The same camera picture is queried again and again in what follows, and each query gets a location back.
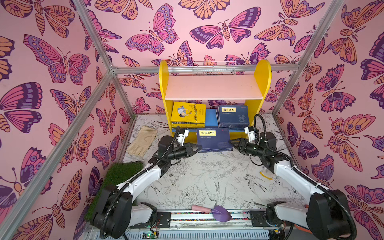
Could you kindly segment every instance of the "cartoon boy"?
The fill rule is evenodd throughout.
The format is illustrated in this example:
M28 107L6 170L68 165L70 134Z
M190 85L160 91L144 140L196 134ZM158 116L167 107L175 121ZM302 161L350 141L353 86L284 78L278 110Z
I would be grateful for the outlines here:
M181 106L177 109L177 112L180 114L180 117L184 118L184 117L187 117L191 112L186 109L184 106Z

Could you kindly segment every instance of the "pink trowel handle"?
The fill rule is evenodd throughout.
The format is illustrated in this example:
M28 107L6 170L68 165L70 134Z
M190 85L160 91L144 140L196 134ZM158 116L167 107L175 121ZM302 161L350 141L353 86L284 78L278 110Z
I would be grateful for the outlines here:
M211 209L202 207L202 206L197 206L197 205L192 205L192 210L199 211L199 212L211 212Z

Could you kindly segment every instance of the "stack of blue books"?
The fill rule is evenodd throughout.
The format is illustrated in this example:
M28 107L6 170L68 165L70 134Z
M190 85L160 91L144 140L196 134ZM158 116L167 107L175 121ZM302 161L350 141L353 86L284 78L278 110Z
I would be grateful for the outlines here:
M220 105L217 109L219 127L229 129L244 129L249 126L248 106Z
M227 128L200 128L197 130L197 144L203 147L200 152L233 151L229 139Z

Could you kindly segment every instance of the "stack of yellow books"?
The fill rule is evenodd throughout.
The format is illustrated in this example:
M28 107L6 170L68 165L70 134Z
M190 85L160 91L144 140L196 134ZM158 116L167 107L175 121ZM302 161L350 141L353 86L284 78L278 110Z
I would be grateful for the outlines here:
M205 104L174 102L172 127L198 128L205 126Z

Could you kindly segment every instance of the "pink shelf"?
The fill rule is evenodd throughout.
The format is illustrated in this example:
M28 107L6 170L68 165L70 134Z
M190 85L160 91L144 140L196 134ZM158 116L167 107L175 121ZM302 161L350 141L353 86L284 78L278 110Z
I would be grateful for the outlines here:
M253 75L169 76L165 100L263 99Z

